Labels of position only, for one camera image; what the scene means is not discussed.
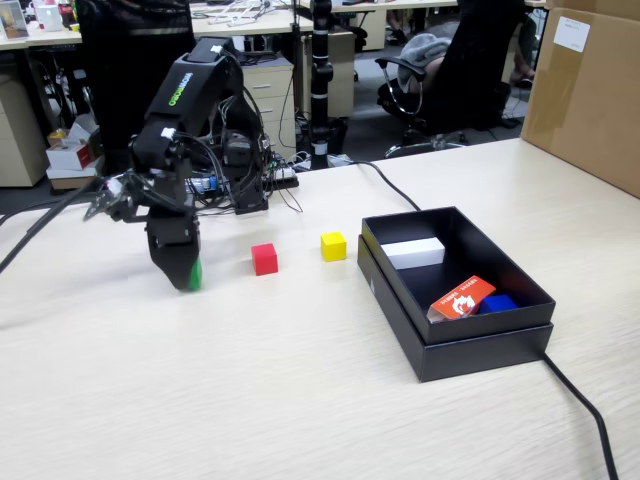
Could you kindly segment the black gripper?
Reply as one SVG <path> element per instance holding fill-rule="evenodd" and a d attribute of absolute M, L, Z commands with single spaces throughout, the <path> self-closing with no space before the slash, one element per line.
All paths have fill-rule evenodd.
<path fill-rule="evenodd" d="M 173 287 L 197 291 L 202 285 L 199 220 L 185 178 L 175 171 L 151 169 L 145 174 L 149 207 L 146 233 L 152 262 Z"/>

